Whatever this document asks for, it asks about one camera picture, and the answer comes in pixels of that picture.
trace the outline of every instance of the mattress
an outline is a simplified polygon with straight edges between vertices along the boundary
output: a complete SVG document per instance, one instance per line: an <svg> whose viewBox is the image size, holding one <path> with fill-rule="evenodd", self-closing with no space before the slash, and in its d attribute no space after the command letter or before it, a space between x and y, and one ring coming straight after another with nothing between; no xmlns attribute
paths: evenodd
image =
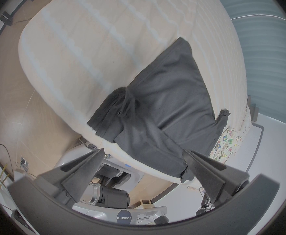
<svg viewBox="0 0 286 235"><path fill-rule="evenodd" d="M24 28L18 51L33 87L74 131L129 166L180 183L87 125L112 91L129 85L178 37L192 48L215 116L230 111L224 131L239 130L246 72L237 33L219 0L53 0Z"/></svg>

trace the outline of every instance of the white wall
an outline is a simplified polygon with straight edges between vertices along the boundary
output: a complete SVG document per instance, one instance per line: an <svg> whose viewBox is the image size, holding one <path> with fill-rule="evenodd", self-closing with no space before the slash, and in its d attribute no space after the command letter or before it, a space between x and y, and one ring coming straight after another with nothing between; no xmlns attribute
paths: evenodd
<svg viewBox="0 0 286 235"><path fill-rule="evenodd" d="M249 170L250 180L262 173L279 182L280 188L273 203L249 235L257 234L286 199L286 124L262 114L259 114L257 124L264 126L264 133L258 153ZM173 222L194 217L201 200L199 191L178 186L157 201L155 206L167 206L167 217Z"/></svg>

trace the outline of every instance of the cartoon patterned cloth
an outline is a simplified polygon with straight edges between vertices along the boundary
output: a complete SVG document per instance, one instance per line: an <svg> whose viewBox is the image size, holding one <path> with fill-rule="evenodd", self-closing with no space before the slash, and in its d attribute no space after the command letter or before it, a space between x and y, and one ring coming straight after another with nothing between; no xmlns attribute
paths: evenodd
<svg viewBox="0 0 286 235"><path fill-rule="evenodd" d="M216 146L211 151L209 157L221 163L225 163L230 154L235 154L236 151L238 151L251 125L251 113L249 107L247 106L243 123L239 131L228 127L217 141Z"/></svg>

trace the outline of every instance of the teal curtain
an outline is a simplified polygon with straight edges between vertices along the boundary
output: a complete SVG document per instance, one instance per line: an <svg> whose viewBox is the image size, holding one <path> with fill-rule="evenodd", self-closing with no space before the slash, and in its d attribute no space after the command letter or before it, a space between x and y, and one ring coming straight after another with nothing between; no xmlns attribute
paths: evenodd
<svg viewBox="0 0 286 235"><path fill-rule="evenodd" d="M242 47L247 93L252 103L259 107L259 113L286 123L285 14L274 0L220 2L230 18L234 18L232 23ZM254 14L270 16L250 16Z"/></svg>

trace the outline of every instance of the bodenai logo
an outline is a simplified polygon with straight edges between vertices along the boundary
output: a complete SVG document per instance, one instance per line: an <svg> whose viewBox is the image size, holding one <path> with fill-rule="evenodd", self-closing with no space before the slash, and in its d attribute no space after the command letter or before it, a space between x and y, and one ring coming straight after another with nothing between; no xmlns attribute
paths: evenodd
<svg viewBox="0 0 286 235"><path fill-rule="evenodd" d="M132 216L127 210L121 210L117 215L117 223L122 225L129 225L131 223Z"/></svg>

